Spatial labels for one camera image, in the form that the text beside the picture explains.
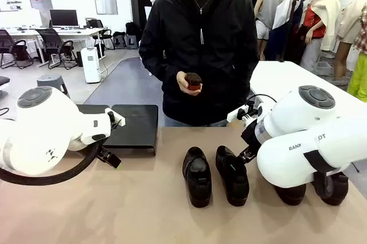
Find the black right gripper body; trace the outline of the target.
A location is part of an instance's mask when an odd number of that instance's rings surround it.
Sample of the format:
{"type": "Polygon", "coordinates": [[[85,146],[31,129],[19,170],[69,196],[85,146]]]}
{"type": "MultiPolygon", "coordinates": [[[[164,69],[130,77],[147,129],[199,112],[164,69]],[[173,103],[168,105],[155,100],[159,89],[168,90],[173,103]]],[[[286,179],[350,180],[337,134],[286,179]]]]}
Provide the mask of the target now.
{"type": "Polygon", "coordinates": [[[260,148],[260,143],[255,134],[256,125],[257,121],[254,120],[250,125],[246,126],[241,134],[241,138],[248,144],[248,151],[252,154],[257,154],[260,148]]]}

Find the person's right hand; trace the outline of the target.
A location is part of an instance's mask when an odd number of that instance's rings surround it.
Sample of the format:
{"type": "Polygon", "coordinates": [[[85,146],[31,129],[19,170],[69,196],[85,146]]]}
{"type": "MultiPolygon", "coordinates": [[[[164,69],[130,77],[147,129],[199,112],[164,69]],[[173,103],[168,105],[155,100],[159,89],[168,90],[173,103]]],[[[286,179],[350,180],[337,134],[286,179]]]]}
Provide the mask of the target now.
{"type": "Polygon", "coordinates": [[[178,86],[183,93],[186,93],[191,96],[197,96],[202,90],[202,84],[200,84],[200,87],[196,90],[189,89],[189,83],[186,81],[186,73],[182,71],[179,71],[177,73],[176,79],[178,86]]]}

